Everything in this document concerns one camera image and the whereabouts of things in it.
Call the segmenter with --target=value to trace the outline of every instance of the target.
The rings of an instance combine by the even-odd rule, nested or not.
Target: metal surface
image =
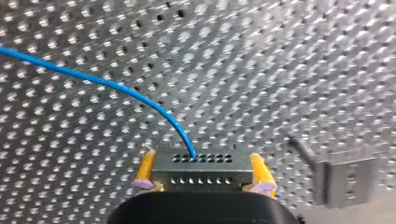
[[[192,159],[185,150],[159,150],[152,167],[152,181],[166,191],[241,190],[251,184],[253,169],[246,150],[217,149]]]
[[[320,157],[367,145],[394,189],[390,1],[0,0],[0,43],[125,85],[173,111],[198,148],[260,151],[277,199],[312,207]],[[134,99],[0,57],[0,222],[104,223],[130,196],[138,146],[182,147]]]
[[[327,166],[327,205],[345,207],[367,203],[372,196],[377,158],[364,157],[359,151],[336,154],[331,155]]]

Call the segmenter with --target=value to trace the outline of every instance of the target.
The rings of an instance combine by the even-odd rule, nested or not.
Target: perforated metal panel
[[[171,110],[198,148],[260,151],[277,199],[312,206],[281,144],[381,157],[396,172],[390,1],[0,0],[0,44],[123,82]],[[0,222],[104,223],[129,197],[139,146],[184,147],[125,95],[0,57]]]

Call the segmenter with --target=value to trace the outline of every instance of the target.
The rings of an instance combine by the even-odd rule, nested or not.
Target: pin holes
[[[232,155],[230,154],[199,154],[198,158],[191,158],[189,154],[175,154],[172,162],[216,162],[216,163],[230,163],[233,162]]]

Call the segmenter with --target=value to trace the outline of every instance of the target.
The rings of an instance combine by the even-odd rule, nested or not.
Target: hole
[[[346,179],[347,179],[347,180],[353,180],[353,179],[356,179],[356,175],[355,175],[355,174],[348,175]]]
[[[143,21],[142,20],[136,20],[135,24],[136,24],[136,26],[138,28],[142,28],[143,27]]]
[[[180,17],[180,18],[183,18],[184,17],[184,11],[183,10],[178,10],[177,11],[177,15]]]
[[[226,184],[231,184],[231,183],[233,183],[233,179],[231,177],[228,177],[228,178],[225,179],[225,183]]]

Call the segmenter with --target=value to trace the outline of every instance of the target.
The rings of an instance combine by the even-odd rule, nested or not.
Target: metal connector
[[[318,161],[313,150],[302,141],[291,137],[290,145],[313,170],[316,205],[334,208],[368,202],[377,160],[368,150],[330,153],[326,161]]]
[[[240,190],[252,178],[248,151],[223,149],[201,153],[197,159],[184,150],[158,150],[151,175],[166,191]]]

